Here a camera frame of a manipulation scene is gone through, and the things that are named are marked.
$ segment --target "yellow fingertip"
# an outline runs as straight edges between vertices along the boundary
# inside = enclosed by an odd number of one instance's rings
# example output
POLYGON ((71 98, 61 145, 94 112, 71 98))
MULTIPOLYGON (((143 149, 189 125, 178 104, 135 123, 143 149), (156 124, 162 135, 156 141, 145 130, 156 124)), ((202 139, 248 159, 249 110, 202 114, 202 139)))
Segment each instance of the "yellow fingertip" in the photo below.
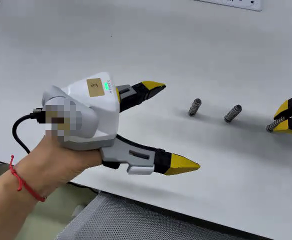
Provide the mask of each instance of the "yellow fingertip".
POLYGON ((187 173, 195 171, 200 167, 201 166, 198 163, 193 162, 186 157, 172 153, 170 159, 170 168, 165 172, 165 175, 187 173))
POLYGON ((284 101, 284 103, 278 108, 278 110, 277 110, 277 112, 276 112, 274 118, 275 118, 278 114, 282 113, 283 111, 285 111, 285 110, 287 110, 287 109, 288 109, 288 100, 284 101))
POLYGON ((116 87, 116 93, 117 93, 118 102, 121 103, 121 95, 117 87, 116 87))
POLYGON ((155 82, 155 81, 142 81, 141 82, 148 90, 152 90, 157 87, 165 86, 164 83, 155 82))
POLYGON ((288 120, 281 122, 277 127, 274 128, 273 131, 275 133, 292 134, 288 120))

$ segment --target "hand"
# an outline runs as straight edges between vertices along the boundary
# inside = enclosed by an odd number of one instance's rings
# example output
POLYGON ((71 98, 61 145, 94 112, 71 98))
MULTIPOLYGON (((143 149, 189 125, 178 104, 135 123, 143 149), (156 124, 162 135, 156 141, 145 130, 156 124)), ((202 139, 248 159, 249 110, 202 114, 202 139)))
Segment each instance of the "hand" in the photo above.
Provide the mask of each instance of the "hand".
POLYGON ((46 132, 37 147, 16 166, 16 172, 42 197, 68 183, 85 169, 102 164, 99 150, 74 151, 61 147, 46 132))

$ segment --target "black connector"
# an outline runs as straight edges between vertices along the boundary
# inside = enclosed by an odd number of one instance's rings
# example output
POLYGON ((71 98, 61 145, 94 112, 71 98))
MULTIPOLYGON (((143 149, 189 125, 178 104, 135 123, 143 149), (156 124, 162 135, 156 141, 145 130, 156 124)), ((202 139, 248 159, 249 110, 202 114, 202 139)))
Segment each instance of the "black connector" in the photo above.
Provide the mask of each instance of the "black connector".
POLYGON ((29 115, 30 119, 36 119, 39 124, 45 123, 45 111, 43 111, 43 108, 38 107, 34 109, 29 115))

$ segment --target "black cable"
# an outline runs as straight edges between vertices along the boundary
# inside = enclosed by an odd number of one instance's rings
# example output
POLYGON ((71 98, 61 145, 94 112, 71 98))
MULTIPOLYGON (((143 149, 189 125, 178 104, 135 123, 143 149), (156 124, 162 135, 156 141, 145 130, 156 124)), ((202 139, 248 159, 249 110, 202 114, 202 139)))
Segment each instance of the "black cable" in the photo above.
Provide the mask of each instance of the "black cable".
POLYGON ((39 124, 45 123, 45 111, 42 111, 43 109, 41 107, 36 108, 32 111, 32 113, 27 114, 25 116, 22 116, 19 118, 14 125, 12 126, 12 136, 16 140, 16 142, 26 151, 27 154, 29 154, 31 151, 28 149, 28 147, 23 143, 23 141, 18 137, 17 135, 17 127, 21 122, 27 120, 27 119, 36 119, 39 124))
POLYGON ((19 124, 21 124, 21 122, 27 120, 27 119, 31 119, 31 115, 27 114, 25 116, 22 116, 21 118, 19 118, 14 125, 12 126, 12 136, 14 137, 14 139, 16 140, 17 143, 19 143, 19 145, 25 149, 25 151, 27 152, 27 154, 29 154, 31 151, 28 149, 28 147, 22 142, 22 140, 18 137, 17 135, 17 127, 19 124))

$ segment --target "floor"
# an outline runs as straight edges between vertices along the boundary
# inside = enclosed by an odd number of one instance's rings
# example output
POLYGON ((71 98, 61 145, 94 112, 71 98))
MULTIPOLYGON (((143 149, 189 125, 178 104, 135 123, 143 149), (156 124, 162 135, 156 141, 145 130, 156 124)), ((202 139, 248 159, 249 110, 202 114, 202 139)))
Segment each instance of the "floor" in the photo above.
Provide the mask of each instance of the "floor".
MULTIPOLYGON (((7 169, 8 165, 0 165, 0 174, 7 169)), ((88 188, 79 188, 69 184, 58 188, 46 202, 37 204, 16 240, 55 239, 70 222, 75 207, 87 205, 95 196, 96 194, 88 188)))

